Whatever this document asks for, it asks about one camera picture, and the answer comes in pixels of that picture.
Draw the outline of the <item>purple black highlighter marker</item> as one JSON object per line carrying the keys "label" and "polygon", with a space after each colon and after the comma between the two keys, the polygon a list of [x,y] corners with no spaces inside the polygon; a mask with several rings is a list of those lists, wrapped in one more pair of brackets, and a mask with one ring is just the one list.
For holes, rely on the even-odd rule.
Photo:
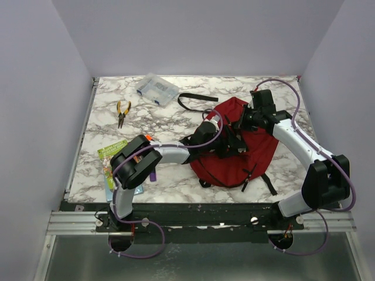
{"label": "purple black highlighter marker", "polygon": [[150,173],[149,179],[150,179],[151,182],[156,181],[156,170],[155,169],[153,169],[153,171]]}

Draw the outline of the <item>red backpack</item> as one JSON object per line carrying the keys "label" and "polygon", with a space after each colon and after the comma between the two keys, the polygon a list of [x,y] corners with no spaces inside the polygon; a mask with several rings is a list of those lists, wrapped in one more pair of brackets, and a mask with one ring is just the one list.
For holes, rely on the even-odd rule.
{"label": "red backpack", "polygon": [[[235,130],[233,124],[239,120],[243,105],[246,104],[245,101],[232,97],[215,106],[214,112],[209,113],[207,117],[218,115],[223,125],[228,125],[230,129]],[[245,189],[250,180],[260,177],[266,183],[270,193],[273,196],[277,195],[265,172],[272,161],[278,140],[262,128],[254,132],[236,131],[247,144],[246,152],[224,159],[210,154],[187,163],[197,175],[200,185],[204,188],[219,186],[228,189],[235,187]]]}

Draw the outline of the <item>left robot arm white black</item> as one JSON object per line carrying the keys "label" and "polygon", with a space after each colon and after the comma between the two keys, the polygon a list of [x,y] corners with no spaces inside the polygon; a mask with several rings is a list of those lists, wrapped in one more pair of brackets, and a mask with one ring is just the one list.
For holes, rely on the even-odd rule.
{"label": "left robot arm white black", "polygon": [[110,160],[114,194],[110,225],[117,231],[129,227],[135,188],[155,171],[158,164],[187,164],[214,154],[220,157],[237,155],[247,150],[239,133],[216,119],[202,122],[193,134],[177,142],[160,143],[139,135]]}

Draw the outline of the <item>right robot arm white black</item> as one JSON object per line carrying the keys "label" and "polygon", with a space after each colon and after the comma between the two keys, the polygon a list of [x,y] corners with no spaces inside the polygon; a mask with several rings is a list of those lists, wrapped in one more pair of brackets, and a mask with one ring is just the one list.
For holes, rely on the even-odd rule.
{"label": "right robot arm white black", "polygon": [[251,105],[243,105],[237,127],[247,131],[264,129],[284,144],[301,162],[306,176],[299,192],[275,205],[270,224],[283,229],[291,217],[325,208],[350,195],[350,165],[344,155],[335,156],[320,147],[286,110],[277,110],[270,90],[251,92]]}

